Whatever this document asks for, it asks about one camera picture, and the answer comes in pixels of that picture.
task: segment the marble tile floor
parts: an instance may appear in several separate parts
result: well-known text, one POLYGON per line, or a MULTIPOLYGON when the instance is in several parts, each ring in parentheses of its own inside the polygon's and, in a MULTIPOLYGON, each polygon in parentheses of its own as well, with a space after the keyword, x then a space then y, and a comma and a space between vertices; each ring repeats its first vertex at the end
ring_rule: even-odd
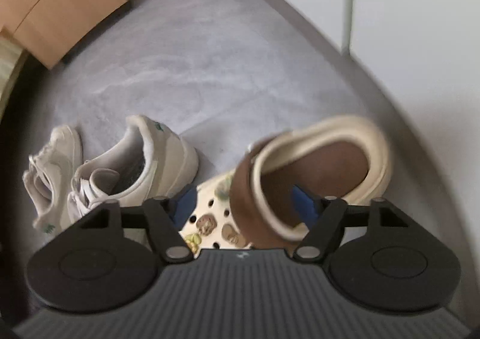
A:
MULTIPOLYGON (((270 133, 336 114, 375 119, 263 0, 133 0, 68 64, 22 75, 0 124, 2 265, 18 279, 3 295, 15 302, 0 305, 8 323, 34 309, 25 307, 22 270, 45 242, 31 227, 34 207, 22 185, 28 155, 54 126, 68 123, 78 127, 91 159, 123 136, 131 114, 166 123, 198 149, 196 182, 230 170, 249 143, 270 133)), ((436 233, 428 202, 399 157, 386 196, 436 233)))

